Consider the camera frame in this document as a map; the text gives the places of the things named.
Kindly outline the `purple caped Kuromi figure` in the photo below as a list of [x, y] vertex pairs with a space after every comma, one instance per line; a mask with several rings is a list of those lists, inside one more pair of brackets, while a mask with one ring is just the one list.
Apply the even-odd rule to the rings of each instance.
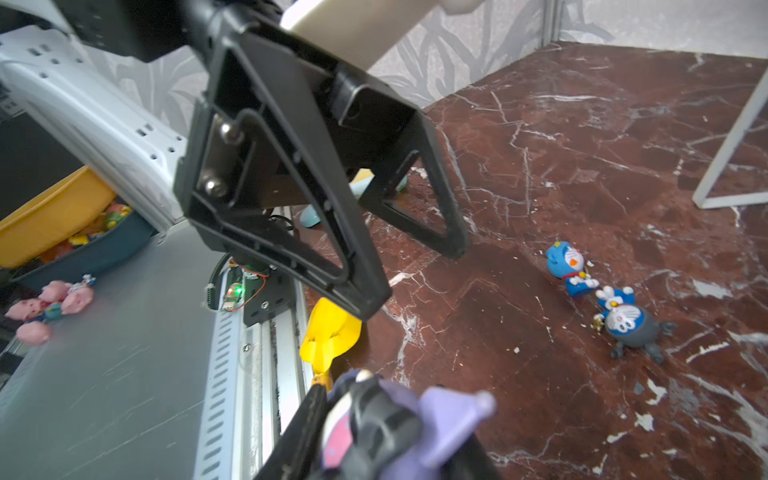
[[498, 479], [475, 431], [497, 410], [487, 391], [432, 386], [416, 394], [367, 370], [328, 394], [314, 479]]

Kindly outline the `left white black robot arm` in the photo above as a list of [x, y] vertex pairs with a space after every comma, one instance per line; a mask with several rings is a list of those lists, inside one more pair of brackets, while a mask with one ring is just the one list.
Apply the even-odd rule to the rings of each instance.
[[[362, 215], [452, 259], [469, 245], [436, 130], [371, 66], [432, 1], [5, 1], [1, 81], [158, 230], [274, 266], [356, 317], [391, 288]], [[191, 48], [209, 81], [176, 135], [74, 52]]]

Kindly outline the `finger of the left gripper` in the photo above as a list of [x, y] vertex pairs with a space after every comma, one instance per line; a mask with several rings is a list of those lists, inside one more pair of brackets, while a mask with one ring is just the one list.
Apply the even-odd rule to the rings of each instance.
[[335, 134], [345, 169], [368, 169], [364, 209], [451, 259], [469, 246], [432, 121], [375, 77], [335, 71]]
[[[391, 296], [345, 169], [296, 55], [256, 35], [216, 48], [174, 190], [205, 243], [286, 270], [361, 320]], [[272, 223], [312, 205], [331, 261]]]

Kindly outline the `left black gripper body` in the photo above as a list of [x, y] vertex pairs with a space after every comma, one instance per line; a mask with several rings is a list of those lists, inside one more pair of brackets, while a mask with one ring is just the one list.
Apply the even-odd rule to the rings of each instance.
[[207, 63], [220, 32], [277, 24], [274, 1], [55, 1], [85, 45], [149, 63], [189, 46]]

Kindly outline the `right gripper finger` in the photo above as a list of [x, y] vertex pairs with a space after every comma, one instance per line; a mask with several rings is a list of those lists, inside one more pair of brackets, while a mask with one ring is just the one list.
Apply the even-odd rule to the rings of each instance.
[[313, 385], [254, 479], [308, 479], [326, 416], [327, 391]]

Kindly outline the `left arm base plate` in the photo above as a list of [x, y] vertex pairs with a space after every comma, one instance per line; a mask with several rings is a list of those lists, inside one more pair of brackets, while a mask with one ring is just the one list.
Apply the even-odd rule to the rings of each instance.
[[274, 320], [296, 306], [294, 282], [283, 270], [243, 271], [243, 280], [245, 302], [240, 311], [245, 327]]

